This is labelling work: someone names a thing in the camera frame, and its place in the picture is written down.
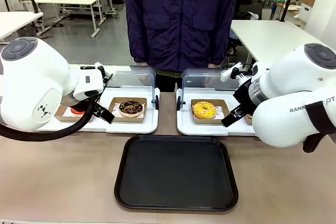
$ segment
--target jacket zipper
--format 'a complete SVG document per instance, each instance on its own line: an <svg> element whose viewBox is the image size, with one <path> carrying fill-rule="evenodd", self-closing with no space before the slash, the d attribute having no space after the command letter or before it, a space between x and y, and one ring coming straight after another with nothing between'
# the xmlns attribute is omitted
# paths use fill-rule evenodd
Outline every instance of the jacket zipper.
<svg viewBox="0 0 336 224"><path fill-rule="evenodd" d="M181 0L181 8L180 8L180 30L178 31L178 43L179 43L179 50L177 52L177 67L180 68L180 59L181 59L181 44L182 44L182 21L183 21L183 2Z"/></svg>

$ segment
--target transparent cover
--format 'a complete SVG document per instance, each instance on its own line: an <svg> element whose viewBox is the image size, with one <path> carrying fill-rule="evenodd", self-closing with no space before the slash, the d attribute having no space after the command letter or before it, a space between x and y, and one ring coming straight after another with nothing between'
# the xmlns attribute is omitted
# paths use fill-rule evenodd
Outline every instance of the transparent cover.
<svg viewBox="0 0 336 224"><path fill-rule="evenodd" d="M224 68L197 68L186 69L182 73L182 97L186 89L212 89L212 90L236 90L238 81L229 79L226 82L220 80L221 73L228 69Z"/></svg>
<svg viewBox="0 0 336 224"><path fill-rule="evenodd" d="M152 101L155 89L155 70L145 66L105 66L106 72L113 74L107 87L124 86L144 87L152 90Z"/></svg>

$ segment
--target chocolate donut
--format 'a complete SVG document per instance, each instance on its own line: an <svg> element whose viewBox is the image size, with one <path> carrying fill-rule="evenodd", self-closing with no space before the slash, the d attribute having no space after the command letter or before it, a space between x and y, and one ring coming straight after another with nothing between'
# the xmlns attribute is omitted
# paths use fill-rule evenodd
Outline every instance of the chocolate donut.
<svg viewBox="0 0 336 224"><path fill-rule="evenodd" d="M119 105L120 114L126 116L127 118L134 118L141 114L142 112L142 105L140 102L134 100L127 100Z"/></svg>

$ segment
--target jacket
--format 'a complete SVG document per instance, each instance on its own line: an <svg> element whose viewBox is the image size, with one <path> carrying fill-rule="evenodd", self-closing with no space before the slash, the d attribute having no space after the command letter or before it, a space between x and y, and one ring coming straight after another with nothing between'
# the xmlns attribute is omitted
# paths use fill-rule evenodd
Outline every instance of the jacket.
<svg viewBox="0 0 336 224"><path fill-rule="evenodd" d="M125 0L135 62L167 71L225 57L235 0Z"/></svg>

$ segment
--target robotic arm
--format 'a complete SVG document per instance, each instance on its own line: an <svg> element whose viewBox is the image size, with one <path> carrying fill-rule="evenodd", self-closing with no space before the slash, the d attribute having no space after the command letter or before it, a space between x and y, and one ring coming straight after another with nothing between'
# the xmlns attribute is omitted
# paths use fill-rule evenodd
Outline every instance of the robotic arm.
<svg viewBox="0 0 336 224"><path fill-rule="evenodd" d="M25 133L0 128L6 137L44 141L72 134L94 114L111 123L114 116L96 101L111 74L97 68L70 69L68 62L44 41L22 37L9 43L0 54L0 122L23 131L45 125L60 104L87 111L70 129L53 133Z"/></svg>
<svg viewBox="0 0 336 224"><path fill-rule="evenodd" d="M256 135L275 147L304 142L312 152L326 134L336 132L336 54L320 44L307 44L276 62L271 69L257 62L252 78L238 64L222 73L237 79L234 97L240 103L222 120L228 127L253 115Z"/></svg>

